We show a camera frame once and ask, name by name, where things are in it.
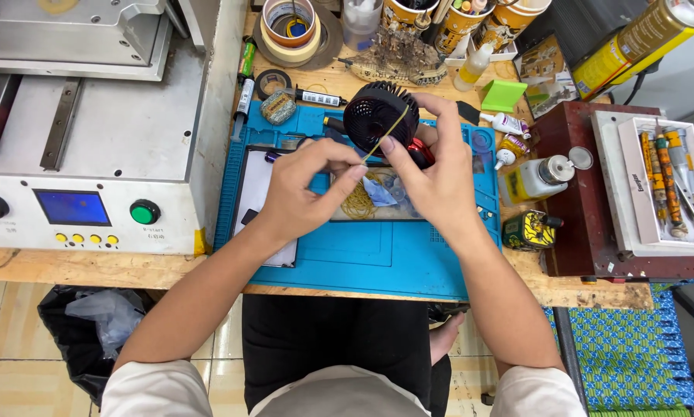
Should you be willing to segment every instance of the fingernail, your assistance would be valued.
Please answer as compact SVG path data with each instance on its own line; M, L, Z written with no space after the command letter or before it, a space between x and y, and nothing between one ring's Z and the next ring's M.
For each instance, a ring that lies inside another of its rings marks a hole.
M347 175L350 176L355 181L360 181L362 177L368 172L368 167L364 165L356 165L351 167L347 171Z
M394 139L392 136L387 136L385 139L380 141L380 150L383 151L383 154L385 155L390 154L394 150L394 147L396 147L396 139Z

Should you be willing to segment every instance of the foot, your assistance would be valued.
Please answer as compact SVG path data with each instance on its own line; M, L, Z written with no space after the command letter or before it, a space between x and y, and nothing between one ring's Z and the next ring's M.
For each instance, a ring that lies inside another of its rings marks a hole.
M465 321L465 313L450 317L442 326L429 331L429 352L432 357L432 365L447 355L455 343L457 327Z

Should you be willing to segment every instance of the white shirt sleeve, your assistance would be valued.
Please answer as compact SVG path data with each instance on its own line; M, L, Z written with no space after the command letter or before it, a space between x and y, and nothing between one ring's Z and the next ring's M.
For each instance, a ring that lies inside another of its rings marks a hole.
M496 388L491 417L586 417L571 378L556 368L514 366Z
M102 417L185 415L212 417L200 374L188 361L162 364L129 362L108 380Z

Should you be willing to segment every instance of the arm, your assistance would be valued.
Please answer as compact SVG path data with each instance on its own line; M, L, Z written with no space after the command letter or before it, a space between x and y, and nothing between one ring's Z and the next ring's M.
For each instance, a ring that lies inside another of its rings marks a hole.
M325 166L343 175L320 196L309 191L308 184ZM219 326L257 268L287 242L325 223L366 171L354 149L326 138L309 139L298 151L279 157L262 211L151 309L126 341L113 371L132 361L190 358Z
M476 211L472 151L463 142L457 105L427 93L412 94L437 116L437 129L420 125L435 165L421 171L395 141L383 153L406 185L416 210L444 236L463 270L473 318L501 377L524 365L564 370L548 319L535 296L491 240Z

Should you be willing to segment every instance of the person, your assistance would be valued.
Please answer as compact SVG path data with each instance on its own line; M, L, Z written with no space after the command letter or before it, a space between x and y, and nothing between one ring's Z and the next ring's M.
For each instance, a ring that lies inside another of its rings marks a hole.
M585 415L548 319L477 214L472 152L461 136L457 105L427 93L414 98L437 116L436 130L420 125L417 131L435 165L421 171L391 137L380 147L416 210L460 262L473 318L500 377L491 415ZM308 185L324 168L337 180L324 195L315 194ZM203 381L186 359L262 263L328 221L366 170L354 149L330 139L306 140L279 157L262 211L176 283L131 334L102 396L102 415L212 415ZM426 303L244 295L248 412L430 415L432 365L448 352L462 320L454 316L430 332Z

